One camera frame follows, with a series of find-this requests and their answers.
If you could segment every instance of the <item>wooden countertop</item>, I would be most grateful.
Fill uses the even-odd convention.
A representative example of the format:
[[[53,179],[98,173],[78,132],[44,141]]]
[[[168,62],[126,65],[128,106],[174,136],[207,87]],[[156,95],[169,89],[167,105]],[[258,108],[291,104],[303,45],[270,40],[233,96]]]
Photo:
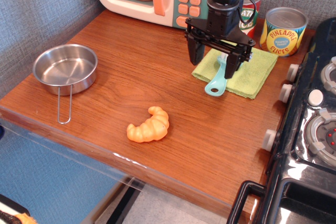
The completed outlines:
[[[262,24],[258,20],[257,44]],[[278,59],[256,99],[227,91],[212,97],[204,92],[206,83],[191,75],[195,67],[183,30],[105,10],[69,42],[90,47],[99,59],[95,83],[72,97],[70,123],[57,122],[57,96],[32,74],[0,101],[0,115],[225,216],[243,181],[266,182],[264,134],[279,127],[286,109],[278,101],[280,89],[290,64],[302,62],[313,34],[306,30],[299,52]],[[68,99],[61,100],[64,119]],[[150,106],[169,114],[167,136],[129,141],[128,124],[149,118]]]

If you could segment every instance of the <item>can label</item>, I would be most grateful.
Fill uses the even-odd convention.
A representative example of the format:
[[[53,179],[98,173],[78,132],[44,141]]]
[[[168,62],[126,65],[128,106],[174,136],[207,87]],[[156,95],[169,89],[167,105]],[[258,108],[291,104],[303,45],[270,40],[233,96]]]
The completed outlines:
[[[241,16],[245,22],[252,17],[253,12],[255,11],[256,13],[254,15],[253,20],[248,24],[244,24],[243,22],[239,21],[240,30],[250,38],[254,37],[254,30],[257,24],[258,13],[261,4],[261,0],[254,0],[254,1],[256,3],[256,10],[254,10],[254,4],[250,0],[244,0],[243,8],[241,9],[242,11]]]
[[[260,38],[260,47],[278,56],[290,56],[300,47],[305,27],[284,29],[276,27],[265,20]]]
[[[248,21],[251,18],[253,12],[254,12],[254,9],[243,8],[243,11],[242,11],[243,20]],[[254,28],[257,24],[257,18],[258,18],[258,11],[256,10],[255,16],[250,23],[244,24],[243,22],[239,21],[239,28],[244,34],[248,35],[250,38],[253,38]]]

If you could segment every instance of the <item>red can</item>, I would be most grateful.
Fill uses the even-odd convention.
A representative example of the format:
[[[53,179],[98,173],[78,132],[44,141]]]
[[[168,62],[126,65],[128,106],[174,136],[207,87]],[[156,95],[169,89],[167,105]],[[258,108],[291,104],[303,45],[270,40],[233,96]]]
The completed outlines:
[[[258,18],[258,13],[259,13],[260,4],[261,4],[261,0],[254,0],[254,1],[256,2],[257,9],[256,9],[256,13],[254,15],[253,20],[247,25],[245,25],[241,21],[239,22],[239,28],[241,29],[241,31],[245,33],[246,35],[248,35],[250,38],[253,38],[254,36],[254,30],[257,24],[257,18]],[[253,14],[254,5],[252,4],[250,0],[244,0],[243,9],[241,11],[242,11],[243,20],[249,20]]]

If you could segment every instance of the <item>blue floor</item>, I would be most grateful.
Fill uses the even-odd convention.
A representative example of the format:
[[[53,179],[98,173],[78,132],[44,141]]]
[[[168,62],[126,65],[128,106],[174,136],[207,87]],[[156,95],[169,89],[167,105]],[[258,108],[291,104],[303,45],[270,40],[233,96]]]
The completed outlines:
[[[39,224],[81,223],[123,173],[0,121],[0,194],[27,208]]]

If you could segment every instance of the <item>stove handle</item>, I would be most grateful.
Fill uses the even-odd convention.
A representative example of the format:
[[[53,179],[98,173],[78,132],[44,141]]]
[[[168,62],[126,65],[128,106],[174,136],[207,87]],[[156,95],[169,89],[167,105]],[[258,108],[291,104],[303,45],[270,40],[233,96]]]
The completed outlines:
[[[230,215],[227,219],[226,224],[237,224],[240,215],[242,214],[241,212],[243,211],[246,199],[248,195],[255,195],[260,197],[260,202],[259,206],[261,205],[261,201],[263,200],[263,197],[266,192],[266,187],[262,186],[258,183],[255,183],[253,181],[245,181],[242,183],[240,186],[240,189],[237,193],[235,202],[232,206]]]

